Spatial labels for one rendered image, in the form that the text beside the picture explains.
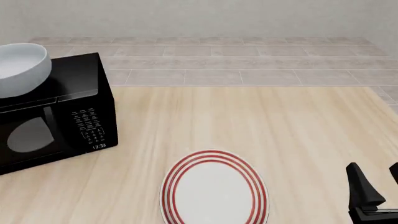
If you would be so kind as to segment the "black microwave oven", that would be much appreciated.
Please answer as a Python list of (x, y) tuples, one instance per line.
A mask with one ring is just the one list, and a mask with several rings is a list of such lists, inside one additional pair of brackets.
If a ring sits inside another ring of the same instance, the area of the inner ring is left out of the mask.
[(55, 58), (36, 89), (0, 99), (0, 175), (117, 145), (114, 97), (98, 53)]

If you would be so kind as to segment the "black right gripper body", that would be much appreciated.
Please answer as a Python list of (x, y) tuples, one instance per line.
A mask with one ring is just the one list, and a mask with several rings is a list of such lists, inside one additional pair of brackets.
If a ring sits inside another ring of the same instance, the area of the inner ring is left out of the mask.
[(353, 224), (398, 224), (398, 208), (378, 209), (351, 205), (348, 208)]

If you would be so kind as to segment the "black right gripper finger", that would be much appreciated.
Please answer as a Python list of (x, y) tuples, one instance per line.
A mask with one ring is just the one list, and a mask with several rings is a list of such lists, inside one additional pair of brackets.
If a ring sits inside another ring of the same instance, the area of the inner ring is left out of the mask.
[(398, 162), (390, 166), (389, 170), (395, 182), (398, 184)]
[(359, 165), (351, 162), (346, 167), (349, 184), (348, 208), (377, 208), (386, 199), (367, 180)]

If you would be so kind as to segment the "white plate with red rings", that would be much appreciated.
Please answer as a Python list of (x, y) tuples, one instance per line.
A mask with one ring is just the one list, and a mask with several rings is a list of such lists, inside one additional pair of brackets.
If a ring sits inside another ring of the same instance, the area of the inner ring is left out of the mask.
[(178, 160), (159, 189), (164, 224), (266, 224), (269, 194), (243, 158), (208, 149)]

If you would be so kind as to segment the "white bowl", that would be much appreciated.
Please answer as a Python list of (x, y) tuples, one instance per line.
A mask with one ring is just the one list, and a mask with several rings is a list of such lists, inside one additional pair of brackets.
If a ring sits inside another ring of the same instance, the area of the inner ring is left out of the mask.
[(0, 46), (0, 98), (25, 95), (50, 75), (52, 62), (44, 46), (17, 43)]

